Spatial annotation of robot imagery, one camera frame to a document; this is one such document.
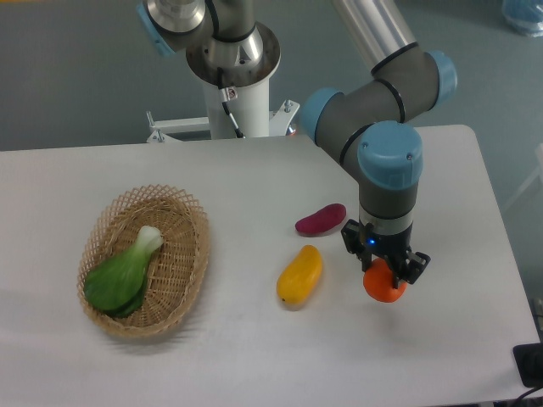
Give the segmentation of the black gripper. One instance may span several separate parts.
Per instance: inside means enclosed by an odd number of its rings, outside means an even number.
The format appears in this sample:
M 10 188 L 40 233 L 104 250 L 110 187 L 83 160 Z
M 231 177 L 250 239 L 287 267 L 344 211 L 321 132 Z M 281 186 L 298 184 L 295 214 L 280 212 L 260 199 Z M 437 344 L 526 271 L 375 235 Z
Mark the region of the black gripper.
M 399 289 L 404 282 L 415 283 L 430 262 L 427 254 L 411 250 L 411 229 L 408 226 L 400 233 L 384 235 L 371 223 L 349 219 L 341 236 L 347 252 L 360 260 L 363 272 L 371 268 L 374 259 L 383 259 L 393 271 L 393 289 Z

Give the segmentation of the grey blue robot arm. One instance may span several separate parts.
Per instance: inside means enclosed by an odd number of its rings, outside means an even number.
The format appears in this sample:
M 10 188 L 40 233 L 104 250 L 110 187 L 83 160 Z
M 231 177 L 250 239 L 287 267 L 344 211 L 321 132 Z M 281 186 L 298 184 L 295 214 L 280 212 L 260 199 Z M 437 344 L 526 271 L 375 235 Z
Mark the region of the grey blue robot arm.
M 358 218 L 342 230 L 347 250 L 364 273 L 383 263 L 387 287 L 399 290 L 430 261 L 410 245 L 423 147 L 409 121 L 454 94 L 456 69 L 443 53 L 419 47 L 394 2 L 334 7 L 372 80 L 349 94 L 315 92 L 299 122 L 358 183 Z M 269 110 L 269 80 L 281 51 L 251 1 L 142 1 L 137 14 L 160 54 L 186 54 L 204 88 L 213 138 L 271 135 L 278 115 Z

